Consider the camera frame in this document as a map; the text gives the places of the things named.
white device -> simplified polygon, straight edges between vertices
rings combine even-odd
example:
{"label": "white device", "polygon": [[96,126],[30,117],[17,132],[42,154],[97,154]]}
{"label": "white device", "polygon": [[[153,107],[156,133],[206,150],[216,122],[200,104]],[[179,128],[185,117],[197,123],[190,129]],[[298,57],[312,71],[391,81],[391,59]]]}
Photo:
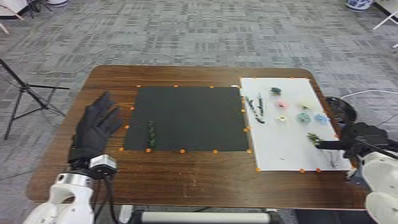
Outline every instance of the white device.
{"label": "white device", "polygon": [[398,223],[398,161],[378,152],[364,156],[362,176],[371,193],[366,197],[369,216],[380,224]]}
{"label": "white device", "polygon": [[33,209],[23,224],[90,224],[92,179],[81,174],[62,173],[49,189],[48,202]]}

gray carpet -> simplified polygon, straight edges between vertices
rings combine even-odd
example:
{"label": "gray carpet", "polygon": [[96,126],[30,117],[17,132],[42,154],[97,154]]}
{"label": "gray carpet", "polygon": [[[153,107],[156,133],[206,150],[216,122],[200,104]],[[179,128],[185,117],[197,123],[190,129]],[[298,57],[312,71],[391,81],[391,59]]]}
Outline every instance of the gray carpet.
{"label": "gray carpet", "polygon": [[[26,81],[71,88],[53,97],[64,112],[101,64],[295,67],[312,72],[325,95],[398,91],[398,27],[387,23],[371,31],[384,14],[375,8],[348,11],[343,2],[73,0],[35,19],[26,14],[25,21],[1,21],[10,35],[0,33],[0,55]],[[17,94],[3,80],[0,93],[3,130]],[[396,95],[366,93],[346,100],[369,124],[398,111]],[[32,99],[21,105],[21,111],[33,108]],[[49,113],[33,114],[0,140],[0,224],[19,223],[32,209],[25,187],[60,122]],[[382,127],[398,139],[396,122]]]}

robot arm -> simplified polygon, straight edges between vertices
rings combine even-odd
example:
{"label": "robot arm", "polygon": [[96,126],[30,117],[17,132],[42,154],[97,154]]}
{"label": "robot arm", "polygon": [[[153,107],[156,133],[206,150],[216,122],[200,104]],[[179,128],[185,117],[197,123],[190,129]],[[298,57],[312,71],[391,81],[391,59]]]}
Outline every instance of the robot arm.
{"label": "robot arm", "polygon": [[57,177],[49,199],[33,209],[25,224],[90,224],[94,222],[90,196],[92,181],[115,173],[115,161],[103,155],[110,135],[121,127],[119,108],[110,112],[113,102],[105,92],[76,126],[67,162],[71,170]]}
{"label": "robot arm", "polygon": [[49,189],[48,202],[33,209],[23,224],[89,224],[94,222],[90,209],[92,179],[85,175],[64,173]]}
{"label": "robot arm", "polygon": [[344,157],[357,159],[364,182],[371,189],[366,197],[368,213],[380,224],[398,223],[398,143],[387,132],[364,123],[341,130],[341,141],[320,141],[316,148],[344,150]]}

white sheet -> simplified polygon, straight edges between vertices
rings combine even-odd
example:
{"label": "white sheet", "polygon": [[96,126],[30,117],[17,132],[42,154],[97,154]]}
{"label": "white sheet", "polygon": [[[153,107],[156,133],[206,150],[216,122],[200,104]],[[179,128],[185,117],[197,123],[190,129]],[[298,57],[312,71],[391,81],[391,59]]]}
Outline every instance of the white sheet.
{"label": "white sheet", "polygon": [[[321,124],[314,115],[323,114],[323,107],[316,98],[309,79],[304,78],[241,78],[241,96],[254,100],[257,106],[257,94],[263,96],[264,124],[254,119],[254,113],[245,103],[245,111],[250,126],[252,147],[256,163],[261,171],[314,171],[350,170],[352,164],[343,159],[343,151],[320,150],[307,140],[307,133],[314,133],[323,140],[337,140],[330,122]],[[280,96],[273,96],[270,88],[282,90]],[[277,107],[277,101],[288,105]],[[302,102],[311,105],[304,110]],[[305,112],[311,123],[302,124],[296,114]]]}

pink object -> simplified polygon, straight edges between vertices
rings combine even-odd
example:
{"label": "pink object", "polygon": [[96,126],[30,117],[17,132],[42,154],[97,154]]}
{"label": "pink object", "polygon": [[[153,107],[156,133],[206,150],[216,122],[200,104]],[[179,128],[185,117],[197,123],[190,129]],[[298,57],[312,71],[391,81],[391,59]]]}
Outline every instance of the pink object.
{"label": "pink object", "polygon": [[288,107],[288,105],[286,105],[286,103],[282,101],[277,101],[277,107],[279,108],[286,108]]}

